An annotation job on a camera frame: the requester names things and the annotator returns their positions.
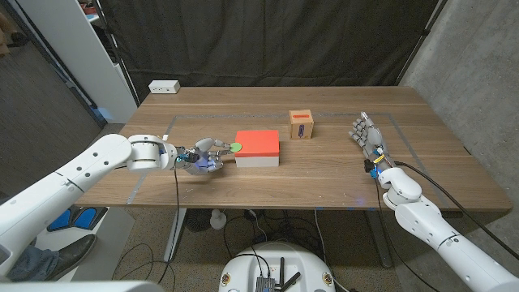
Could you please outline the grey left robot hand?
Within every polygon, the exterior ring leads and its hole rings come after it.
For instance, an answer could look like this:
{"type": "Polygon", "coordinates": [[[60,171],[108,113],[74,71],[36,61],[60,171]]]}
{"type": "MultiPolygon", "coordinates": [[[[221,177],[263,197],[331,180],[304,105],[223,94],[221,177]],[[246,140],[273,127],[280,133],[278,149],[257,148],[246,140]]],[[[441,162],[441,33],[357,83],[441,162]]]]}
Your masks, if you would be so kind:
{"type": "Polygon", "coordinates": [[[213,138],[203,138],[189,149],[177,147],[176,166],[189,174],[214,172],[223,167],[221,156],[231,154],[231,145],[213,138]]]}

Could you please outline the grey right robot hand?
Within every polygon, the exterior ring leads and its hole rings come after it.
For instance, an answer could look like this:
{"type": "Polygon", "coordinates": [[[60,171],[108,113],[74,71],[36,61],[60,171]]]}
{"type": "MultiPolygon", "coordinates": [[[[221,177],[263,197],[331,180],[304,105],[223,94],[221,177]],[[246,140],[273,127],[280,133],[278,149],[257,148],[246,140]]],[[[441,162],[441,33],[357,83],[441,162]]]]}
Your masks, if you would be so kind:
{"type": "Polygon", "coordinates": [[[380,129],[373,123],[365,111],[362,111],[360,118],[353,122],[349,135],[361,148],[365,157],[364,170],[370,176],[376,178],[383,171],[395,166],[380,129]]]}

